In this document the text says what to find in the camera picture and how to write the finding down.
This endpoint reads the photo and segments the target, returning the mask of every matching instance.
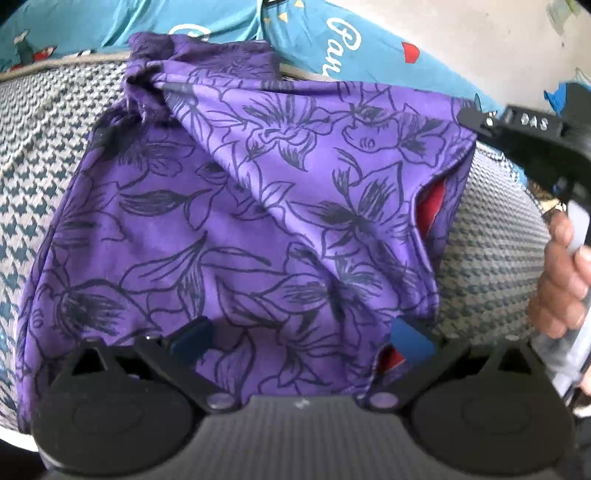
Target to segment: houndstooth fabric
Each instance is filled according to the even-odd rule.
[[[20,289],[123,63],[69,66],[0,83],[0,426],[16,429],[13,327]],[[477,343],[525,335],[548,233],[502,155],[480,146],[440,271],[436,331]]]
[[[436,331],[474,343],[527,336],[527,303],[550,236],[510,163],[478,145],[437,279]]]
[[[122,63],[0,83],[0,426],[16,429],[14,328],[22,285],[90,127],[120,95]]]

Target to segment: folded cloth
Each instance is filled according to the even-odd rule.
[[[195,370],[243,401],[365,391],[391,319],[436,316],[468,102],[282,81],[262,42],[130,43],[125,99],[95,126],[25,286],[21,430],[81,339],[124,345],[200,315],[215,335]]]

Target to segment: floral pattern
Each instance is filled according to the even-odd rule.
[[[125,102],[98,122],[27,281],[21,428],[81,339],[124,345],[201,315],[215,334],[195,369],[244,401],[365,391],[390,320],[437,309],[442,245],[426,251],[413,210],[435,178],[462,193],[474,137],[454,100],[426,115],[423,92],[283,82],[265,43],[131,45]]]

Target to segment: beige surface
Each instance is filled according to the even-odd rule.
[[[548,108],[544,89],[577,66],[591,73],[591,15],[571,17],[561,37],[550,0],[329,1],[425,49],[499,103]]]

